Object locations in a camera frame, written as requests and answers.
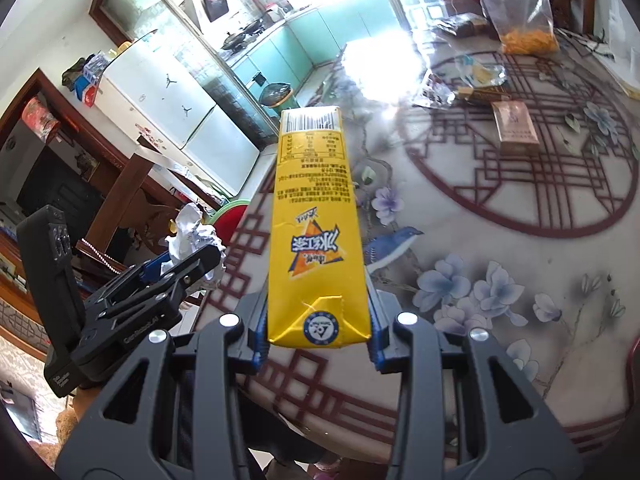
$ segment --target crumpled white paper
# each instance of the crumpled white paper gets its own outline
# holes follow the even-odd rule
[[[206,245],[215,245],[220,250],[220,263],[207,272],[201,279],[193,283],[187,289],[187,295],[199,290],[214,290],[220,285],[220,280],[225,273],[225,247],[220,238],[216,236],[213,225],[202,224],[202,213],[194,203],[187,204],[175,218],[177,233],[166,239],[169,245],[170,262],[161,266],[162,274],[186,260],[197,250]]]

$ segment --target barcode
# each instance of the barcode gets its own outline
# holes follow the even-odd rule
[[[300,108],[286,110],[283,133],[309,130],[340,130],[340,117],[336,108]]]

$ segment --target blue circular logo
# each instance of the blue circular logo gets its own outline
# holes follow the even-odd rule
[[[329,312],[314,312],[305,319],[304,330],[314,345],[329,345],[338,337],[338,320]]]

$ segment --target dining table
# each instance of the dining table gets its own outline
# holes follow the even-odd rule
[[[503,54],[487,36],[433,30],[356,40],[312,105],[340,108],[375,287],[444,332],[488,330],[588,457],[625,420],[626,360],[640,335],[640,103],[599,54],[570,36],[558,40],[558,52],[536,56]],[[414,105],[428,71],[464,86],[464,55],[504,68],[539,153],[502,155],[488,103]],[[204,299],[198,328],[267,279],[274,175],[275,167],[226,248],[226,273]],[[365,344],[271,346],[260,373],[239,378],[253,400],[309,439],[378,463],[390,456],[400,383],[399,374],[376,372]],[[456,449],[451,396],[447,456]]]

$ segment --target blue bird illustration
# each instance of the blue bird illustration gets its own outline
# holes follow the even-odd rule
[[[369,272],[388,266],[397,260],[414,243],[419,235],[423,235],[415,227],[403,227],[390,235],[380,235],[363,247],[364,263]]]

